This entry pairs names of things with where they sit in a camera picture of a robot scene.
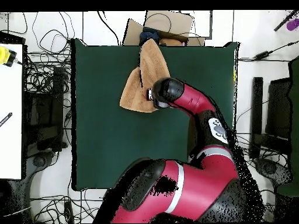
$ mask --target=white panel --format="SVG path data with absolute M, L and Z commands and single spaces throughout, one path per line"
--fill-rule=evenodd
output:
M 0 46 L 16 52 L 22 62 L 22 45 Z M 0 65 L 0 121 L 12 113 L 0 127 L 0 179 L 21 179 L 22 90 L 22 66 Z

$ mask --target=green mat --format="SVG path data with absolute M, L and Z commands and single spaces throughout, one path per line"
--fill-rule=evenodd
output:
M 161 47 L 171 77 L 202 90 L 232 127 L 234 57 L 226 47 Z M 138 113 L 119 106 L 138 46 L 84 46 L 74 41 L 76 83 L 76 189 L 112 188 L 140 157 L 187 159 L 189 117 L 177 109 Z
M 291 100 L 293 112 L 291 114 L 291 171 L 293 174 L 293 182 L 290 184 L 283 184 L 277 192 L 284 196 L 299 197 L 299 57 L 289 63 L 291 84 L 290 93 L 288 94 Z

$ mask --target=red robot arm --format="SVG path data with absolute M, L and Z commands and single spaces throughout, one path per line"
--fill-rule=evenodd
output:
M 202 92 L 173 78 L 157 81 L 151 93 L 155 106 L 178 108 L 194 118 L 199 141 L 188 163 L 147 159 L 135 164 L 142 171 L 111 223 L 149 223 L 163 212 L 197 222 L 241 221 L 246 198 L 214 106 Z

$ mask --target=tangled wires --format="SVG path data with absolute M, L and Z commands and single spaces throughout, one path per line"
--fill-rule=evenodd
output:
M 82 205 L 79 205 L 76 203 L 76 201 L 81 200 L 74 200 L 71 199 L 69 196 L 63 196 L 63 195 L 56 195 L 52 197 L 43 197 L 43 198 L 31 198 L 32 201 L 50 201 L 46 206 L 44 206 L 39 213 L 37 213 L 34 218 L 34 223 L 51 223 L 51 224 L 66 224 L 69 222 L 70 218 L 72 218 L 75 222 L 75 224 L 80 224 L 82 220 L 91 217 L 94 219 L 94 216 L 92 215 L 93 212 L 97 211 L 99 208 L 90 208 L 88 206 L 88 209 L 83 207 Z M 67 209 L 64 208 L 62 211 L 61 209 L 64 207 L 65 202 L 71 201 L 75 206 L 80 207 L 80 213 L 77 213 L 73 216 L 71 216 L 70 212 L 68 212 Z M 49 217 L 49 220 L 40 220 L 40 217 L 42 214 L 46 214 Z
M 61 78 L 63 81 L 63 94 L 69 93 L 69 85 L 70 85 L 70 76 L 71 76 L 71 46 L 69 43 L 69 39 L 71 38 L 69 36 L 69 31 L 67 29 L 66 21 L 62 15 L 61 12 L 59 12 L 60 16 L 62 17 L 63 24 L 65 26 L 65 32 L 66 36 L 62 34 L 61 31 L 58 31 L 56 29 L 52 29 L 48 31 L 40 41 L 37 40 L 36 34 L 34 32 L 34 24 L 36 22 L 38 12 L 36 14 L 35 20 L 32 25 L 32 32 L 36 38 L 36 43 L 39 49 L 41 49 L 43 52 L 29 52 L 27 59 L 28 59 L 28 68 L 27 68 L 27 91 L 30 93 L 44 93 L 44 94 L 50 94 L 53 95 L 53 80 L 54 75 L 53 72 L 55 68 L 61 68 L 64 72 L 64 76 Z M 72 20 L 70 16 L 65 13 L 71 22 L 72 26 Z M 72 26 L 72 31 L 74 33 L 73 37 L 75 37 L 75 31 L 74 27 Z M 52 42 L 51 42 L 51 48 L 46 49 L 42 46 L 41 42 L 46 38 L 46 36 L 52 32 L 56 32 Z M 64 47 L 57 52 L 53 51 L 53 45 L 54 40 L 56 37 L 63 37 L 65 39 L 65 45 Z

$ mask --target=tan cloth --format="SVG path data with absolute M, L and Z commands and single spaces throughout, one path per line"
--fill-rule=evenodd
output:
M 140 67 L 134 69 L 128 77 L 120 106 L 143 113 L 157 110 L 152 101 L 147 100 L 147 89 L 164 77 L 170 77 L 167 64 L 156 42 L 150 39 L 140 49 Z
M 182 46 L 182 42 L 174 40 L 173 38 L 162 38 L 160 44 L 166 44 L 167 46 Z

